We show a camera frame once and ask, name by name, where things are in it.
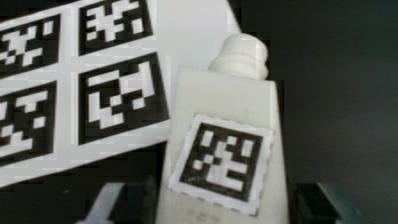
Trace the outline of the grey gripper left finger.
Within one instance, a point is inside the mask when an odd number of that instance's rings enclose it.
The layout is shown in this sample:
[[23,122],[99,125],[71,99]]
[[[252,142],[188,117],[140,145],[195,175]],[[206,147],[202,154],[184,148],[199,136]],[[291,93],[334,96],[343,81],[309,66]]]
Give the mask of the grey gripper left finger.
[[87,216],[76,224],[154,224],[156,181],[103,185]]

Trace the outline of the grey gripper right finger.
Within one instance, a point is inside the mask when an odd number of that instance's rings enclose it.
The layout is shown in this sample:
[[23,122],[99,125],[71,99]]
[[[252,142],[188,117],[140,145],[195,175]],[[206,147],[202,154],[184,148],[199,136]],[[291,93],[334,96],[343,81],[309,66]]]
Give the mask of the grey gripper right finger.
[[298,184],[293,202],[293,224],[362,224],[360,212],[328,184]]

